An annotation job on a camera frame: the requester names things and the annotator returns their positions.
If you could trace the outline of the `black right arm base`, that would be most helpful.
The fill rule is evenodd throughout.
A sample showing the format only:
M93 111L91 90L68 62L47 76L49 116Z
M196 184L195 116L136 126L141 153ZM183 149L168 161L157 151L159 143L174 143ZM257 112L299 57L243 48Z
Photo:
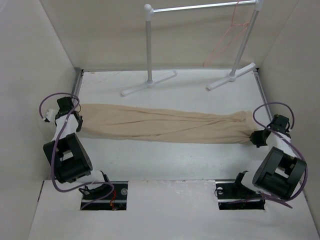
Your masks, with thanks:
M266 201L255 191L242 184L247 171L240 172L235 179L215 181L214 195L219 210L264 210Z

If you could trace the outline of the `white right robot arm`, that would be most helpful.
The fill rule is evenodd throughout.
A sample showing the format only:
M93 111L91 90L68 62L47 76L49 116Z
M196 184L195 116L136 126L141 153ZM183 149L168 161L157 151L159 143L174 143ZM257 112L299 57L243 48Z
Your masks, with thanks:
M257 148L269 147L252 184L281 200L289 200L307 167L289 146L289 125L287 117L276 114L265 129L254 131L250 136Z

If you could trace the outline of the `beige drawstring trousers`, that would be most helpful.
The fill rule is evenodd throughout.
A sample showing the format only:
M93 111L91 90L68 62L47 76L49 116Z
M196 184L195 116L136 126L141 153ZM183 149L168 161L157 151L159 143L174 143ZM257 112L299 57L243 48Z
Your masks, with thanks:
M190 144L243 144L257 126L250 111L219 115L114 104L83 104L83 136Z

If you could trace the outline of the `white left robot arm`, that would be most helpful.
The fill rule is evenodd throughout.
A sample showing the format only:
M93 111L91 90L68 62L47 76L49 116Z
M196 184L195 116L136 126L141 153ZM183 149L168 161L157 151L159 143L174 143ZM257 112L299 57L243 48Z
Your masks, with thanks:
M113 184L103 174L103 180L93 180L69 189L61 189L58 183L74 183L76 180L89 176L93 165L85 151L77 133L83 126L83 117L77 110L80 100L74 94L61 93L63 97L57 99L58 110L49 109L43 113L42 107L46 100L58 93L45 97L38 108L41 119L46 123L53 123L55 133L52 140L43 145L44 154L50 164L50 177L54 188L60 193L79 189L83 194L92 192L88 185L96 185L95 193L100 199L108 199L114 190Z

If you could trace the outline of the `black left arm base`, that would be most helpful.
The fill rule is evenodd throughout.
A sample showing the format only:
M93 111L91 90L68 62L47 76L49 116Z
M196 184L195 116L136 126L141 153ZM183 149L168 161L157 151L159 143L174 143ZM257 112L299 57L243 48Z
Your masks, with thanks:
M79 189L82 194L81 211L125 211L127 209L128 181L110 181L99 171L98 179Z

